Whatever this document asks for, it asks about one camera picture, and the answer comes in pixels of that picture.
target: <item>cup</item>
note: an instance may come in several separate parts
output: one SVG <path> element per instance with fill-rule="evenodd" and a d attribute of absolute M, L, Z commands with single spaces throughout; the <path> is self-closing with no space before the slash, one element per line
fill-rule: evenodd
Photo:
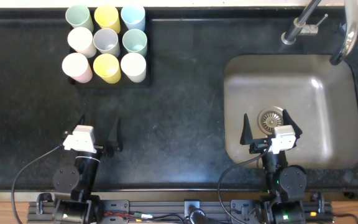
<path fill-rule="evenodd" d="M 88 59 L 80 53 L 72 53 L 63 59 L 63 72 L 80 83 L 89 82 L 92 79 L 92 69 Z"/>
<path fill-rule="evenodd" d="M 93 70 L 107 83 L 117 83 L 121 78 L 118 59 L 111 54 L 102 54 L 93 62 Z"/>
<path fill-rule="evenodd" d="M 118 35 L 112 29 L 98 30 L 94 34 L 93 44 L 102 54 L 112 54 L 116 57 L 120 54 Z"/>
<path fill-rule="evenodd" d="M 131 29 L 127 31 L 122 37 L 122 44 L 128 53 L 139 53 L 143 57 L 147 54 L 147 36 L 141 30 Z"/>
<path fill-rule="evenodd" d="M 118 11 L 114 6 L 98 7 L 94 12 L 94 19 L 102 29 L 109 28 L 116 31 L 117 34 L 121 31 Z"/>
<path fill-rule="evenodd" d="M 125 6 L 121 9 L 121 18 L 129 30 L 140 29 L 144 31 L 146 12 L 142 6 Z"/>
<path fill-rule="evenodd" d="M 96 47 L 93 45 L 92 40 L 91 31 L 85 27 L 74 28 L 67 36 L 68 45 L 87 58 L 96 54 Z"/>
<path fill-rule="evenodd" d="M 66 20 L 74 28 L 85 27 L 93 32 L 90 10 L 86 6 L 76 5 L 66 11 Z"/>
<path fill-rule="evenodd" d="M 138 53 L 129 53 L 121 59 L 121 69 L 132 82 L 139 83 L 146 77 L 146 59 Z"/>

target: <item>yellow cup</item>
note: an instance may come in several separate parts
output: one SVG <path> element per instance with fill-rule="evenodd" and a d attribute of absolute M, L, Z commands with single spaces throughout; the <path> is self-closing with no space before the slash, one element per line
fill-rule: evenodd
<path fill-rule="evenodd" d="M 101 54 L 93 62 L 93 70 L 104 81 L 117 83 L 121 78 L 118 59 L 111 54 Z"/>
<path fill-rule="evenodd" d="M 119 24 L 119 14 L 114 6 L 100 6 L 94 12 L 94 19 L 102 28 L 109 28 L 116 31 L 117 34 L 121 31 Z"/>

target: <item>stainless steel sink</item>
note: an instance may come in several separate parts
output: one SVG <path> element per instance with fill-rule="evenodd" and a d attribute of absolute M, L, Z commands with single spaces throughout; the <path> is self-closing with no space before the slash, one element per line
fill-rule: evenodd
<path fill-rule="evenodd" d="M 351 68 L 328 55 L 242 55 L 224 71 L 226 151 L 234 162 L 250 155 L 240 145 L 244 113 L 254 138 L 281 125 L 287 109 L 303 134 L 287 151 L 290 164 L 345 169 L 358 163 L 358 106 Z M 256 167 L 256 162 L 248 167 Z"/>

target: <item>wooden floor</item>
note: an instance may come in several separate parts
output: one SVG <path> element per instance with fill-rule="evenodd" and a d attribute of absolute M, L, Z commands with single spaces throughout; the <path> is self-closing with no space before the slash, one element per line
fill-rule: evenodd
<path fill-rule="evenodd" d="M 16 208 L 20 219 L 26 222 L 28 202 L 17 202 Z M 353 213 L 358 217 L 358 202 L 333 202 L 335 213 Z M 16 224 L 12 213 L 10 202 L 0 202 L 0 224 Z M 335 223 L 352 224 L 355 223 L 353 218 L 336 218 Z"/>

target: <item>black countertop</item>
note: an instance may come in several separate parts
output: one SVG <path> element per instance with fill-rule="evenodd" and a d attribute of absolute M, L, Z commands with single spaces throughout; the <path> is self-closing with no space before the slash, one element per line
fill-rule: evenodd
<path fill-rule="evenodd" d="M 9 190 L 23 166 L 60 144 L 62 132 L 83 113 L 96 137 L 116 116 L 122 119 L 124 150 L 102 158 L 95 191 L 214 189 L 233 165 L 224 149 L 225 65 L 241 54 L 335 52 L 343 40 L 337 28 L 343 10 L 318 9 L 311 22 L 326 11 L 318 35 L 286 46 L 280 36 L 301 10 L 148 9 L 152 84 L 120 90 L 67 82 L 61 69 L 69 53 L 64 9 L 0 11 L 0 190 Z M 358 40 L 347 61 L 358 96 Z M 72 164 L 75 154 L 62 149 L 32 165 L 17 189 L 52 190 L 53 173 Z M 358 190 L 358 166 L 307 173 L 309 190 Z M 234 190 L 265 186 L 261 169 L 236 169 L 225 183 Z"/>

